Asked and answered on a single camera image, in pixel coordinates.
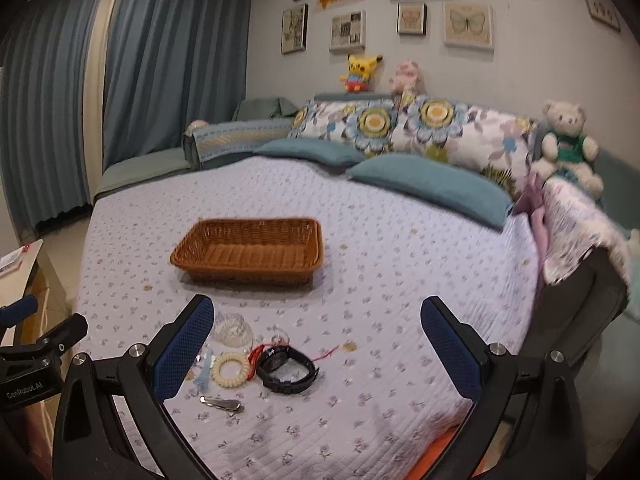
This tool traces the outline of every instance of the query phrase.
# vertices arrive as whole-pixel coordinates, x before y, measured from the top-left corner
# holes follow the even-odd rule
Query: pikachu plush toy
[[[368,92],[369,79],[380,61],[382,56],[361,59],[349,54],[349,75],[340,76],[344,89],[347,92]]]

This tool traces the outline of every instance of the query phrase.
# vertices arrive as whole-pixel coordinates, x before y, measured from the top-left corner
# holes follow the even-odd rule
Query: blue gripper pad
[[[0,308],[0,328],[11,328],[38,310],[38,300],[31,294],[9,306]]]
[[[196,355],[213,327],[213,303],[207,296],[197,295],[171,324],[182,325],[166,345],[154,366],[154,395],[159,402],[178,393]]]
[[[439,301],[439,298],[427,298],[422,302],[422,330],[429,338],[458,393],[465,399],[476,402],[482,394],[480,366],[452,325],[435,306],[436,300]]]

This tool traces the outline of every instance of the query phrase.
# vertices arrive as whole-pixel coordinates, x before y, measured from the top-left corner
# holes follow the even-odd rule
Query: butterfly picture
[[[494,49],[492,8],[476,4],[444,4],[444,43]]]
[[[467,30],[474,35],[482,34],[486,23],[484,12],[476,12],[473,16],[465,16],[456,10],[451,10],[449,11],[449,17],[451,26],[456,34],[463,34]]]

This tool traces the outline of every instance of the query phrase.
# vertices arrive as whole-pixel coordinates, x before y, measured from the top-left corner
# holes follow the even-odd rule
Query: wicker basket
[[[299,285],[322,266],[324,245],[312,218],[201,220],[171,263],[196,282]]]

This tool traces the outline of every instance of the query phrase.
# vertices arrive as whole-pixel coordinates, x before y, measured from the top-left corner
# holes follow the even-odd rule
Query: bedspread
[[[322,225],[324,265],[312,287],[224,289],[191,283],[172,249],[198,218],[311,216]],[[78,312],[95,358],[148,342],[196,293],[240,313],[256,342],[286,332],[317,357],[318,380],[283,396],[258,379],[210,395],[237,397],[228,416],[197,400],[193,382],[165,402],[196,452],[224,480],[401,479],[428,444],[469,408],[420,328],[420,306],[439,295],[487,341],[517,352],[537,279],[525,214],[498,233],[388,190],[329,176],[311,162],[254,157],[218,170],[151,182],[97,203],[82,257]],[[208,349],[223,346],[209,339]],[[123,403],[127,434],[155,469]]]
[[[552,177],[543,188],[550,247],[543,274],[552,285],[567,279],[595,247],[609,260],[626,286],[632,269],[626,240],[593,199],[570,182]]]

